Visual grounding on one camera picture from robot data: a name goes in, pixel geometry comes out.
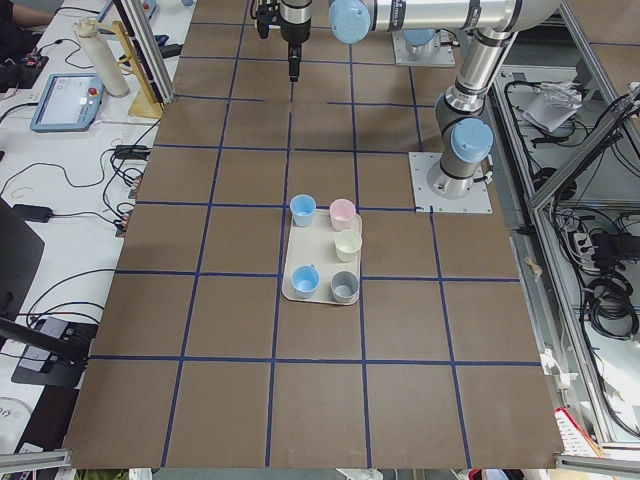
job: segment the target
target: white table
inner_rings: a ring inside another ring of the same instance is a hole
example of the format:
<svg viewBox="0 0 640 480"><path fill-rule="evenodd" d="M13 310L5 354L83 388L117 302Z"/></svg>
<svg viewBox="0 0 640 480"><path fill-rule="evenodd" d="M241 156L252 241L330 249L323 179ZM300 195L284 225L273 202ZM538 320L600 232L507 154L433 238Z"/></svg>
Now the white table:
<svg viewBox="0 0 640 480"><path fill-rule="evenodd" d="M105 3L106 0L67 0L63 6L101 10ZM158 0L158 10L151 20L153 31L156 34L169 35L168 43L183 43L192 14L193 7L184 7L180 0ZM40 45L52 43L59 38L75 39L72 25L87 15L90 14L73 10L60 11L47 28ZM108 42L114 55L120 56L122 49L115 37L109 38ZM43 53L48 55L50 60L34 87L31 90L21 90L10 99L0 100L0 112L14 105L37 101L50 74L93 72L93 69L79 70L64 62L64 58L75 48L73 43L63 42L45 49ZM76 53L71 60L79 65L89 65L82 51ZM166 60L171 77L177 64L178 57ZM139 91L139 85L133 75L127 77L127 82L131 87L131 93L123 98L105 95L96 121L86 132L34 133L29 129L34 108L21 109L7 117L0 124L0 150L6 152L0 162L0 188L9 177L40 161L64 166L76 184L97 181L101 177L100 154L116 144L135 142L154 123L154 120L128 115L127 111ZM151 146L156 130L152 129L141 144ZM59 214L93 211L114 218L106 211L102 202L104 186L113 174L108 158L109 156L105 155L105 179L95 187L72 188L65 181L61 170L37 166L14 179L2 196L10 205L45 205ZM129 188L121 180L116 180L109 187L112 205L126 200L129 193ZM46 246L22 312L26 312L46 289L58 281L84 271L113 269L117 264L122 240L115 237L115 227L98 218L52 219L46 224L31 223L30 226L45 241ZM44 311L68 301L90 301L104 305L112 276L111 272L96 273L65 283L40 302L36 311ZM100 311L94 307L73 306L69 311L88 313L100 318ZM65 320L82 321L77 316L58 316ZM20 355L23 348L22 344L7 341L2 352ZM19 399L33 409L43 387L11 383L11 375L17 363L17 359L0 356L0 397Z"/></svg>

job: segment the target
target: plastic cup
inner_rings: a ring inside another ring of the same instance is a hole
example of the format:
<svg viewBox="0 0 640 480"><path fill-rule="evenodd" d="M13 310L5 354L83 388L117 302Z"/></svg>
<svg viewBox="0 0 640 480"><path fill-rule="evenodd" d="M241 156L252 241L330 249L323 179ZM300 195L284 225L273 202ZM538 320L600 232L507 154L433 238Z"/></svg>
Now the plastic cup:
<svg viewBox="0 0 640 480"><path fill-rule="evenodd" d="M336 255L343 262L355 262L362 248L362 237L355 230L343 230L336 233L334 243Z"/></svg>
<svg viewBox="0 0 640 480"><path fill-rule="evenodd" d="M309 195L296 195L289 204L293 223L299 227L308 227L313 222L316 201Z"/></svg>
<svg viewBox="0 0 640 480"><path fill-rule="evenodd" d="M351 226L356 216L356 206L349 200L339 198L329 205L329 214L331 215L331 226L340 232Z"/></svg>
<svg viewBox="0 0 640 480"><path fill-rule="evenodd" d="M311 298L320 283L320 275L314 266L298 267L291 275L291 283L300 298Z"/></svg>
<svg viewBox="0 0 640 480"><path fill-rule="evenodd" d="M338 272L331 279L331 293L338 303L353 303L360 293L360 282L351 272Z"/></svg>

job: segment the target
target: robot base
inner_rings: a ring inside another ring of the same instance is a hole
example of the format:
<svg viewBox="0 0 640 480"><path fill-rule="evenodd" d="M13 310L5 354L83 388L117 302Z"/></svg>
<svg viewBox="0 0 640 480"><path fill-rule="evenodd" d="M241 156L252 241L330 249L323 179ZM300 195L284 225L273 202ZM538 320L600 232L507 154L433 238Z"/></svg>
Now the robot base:
<svg viewBox="0 0 640 480"><path fill-rule="evenodd" d="M429 213L433 209L436 213L493 213L487 185L484 182L474 183L466 196L456 200L441 197L433 191L427 182L427 174L431 167L440 161L440 156L440 153L409 154L416 211ZM477 177L482 176L482 169L478 168Z"/></svg>
<svg viewBox="0 0 640 480"><path fill-rule="evenodd" d="M409 66L425 66L425 67L443 67L453 68L456 66L455 58L453 57L453 49L450 46L440 46L440 42L448 42L449 34L447 32L440 32L440 42L438 46L431 52L424 55L414 55L409 50L402 35L402 32L394 32L393 38L393 53L396 57L396 65L409 65Z"/></svg>

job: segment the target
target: blue cup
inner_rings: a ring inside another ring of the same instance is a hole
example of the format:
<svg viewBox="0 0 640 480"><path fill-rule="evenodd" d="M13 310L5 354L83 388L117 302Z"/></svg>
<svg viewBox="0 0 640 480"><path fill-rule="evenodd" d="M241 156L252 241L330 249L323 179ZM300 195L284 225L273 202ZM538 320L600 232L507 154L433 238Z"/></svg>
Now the blue cup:
<svg viewBox="0 0 640 480"><path fill-rule="evenodd" d="M296 195L289 204L293 222L299 227L308 227L313 222L316 201L309 195Z"/></svg>
<svg viewBox="0 0 640 480"><path fill-rule="evenodd" d="M291 283L300 298L311 298L320 283L320 275L314 266L298 267L291 275Z"/></svg>

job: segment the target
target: gray cup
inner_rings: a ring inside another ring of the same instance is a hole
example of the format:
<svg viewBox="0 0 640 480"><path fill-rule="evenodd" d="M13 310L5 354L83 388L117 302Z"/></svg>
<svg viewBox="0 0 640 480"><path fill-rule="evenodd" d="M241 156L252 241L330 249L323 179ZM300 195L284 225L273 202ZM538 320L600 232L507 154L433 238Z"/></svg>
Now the gray cup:
<svg viewBox="0 0 640 480"><path fill-rule="evenodd" d="M360 293L360 282L351 272L338 272L331 279L331 293L338 303L353 303Z"/></svg>

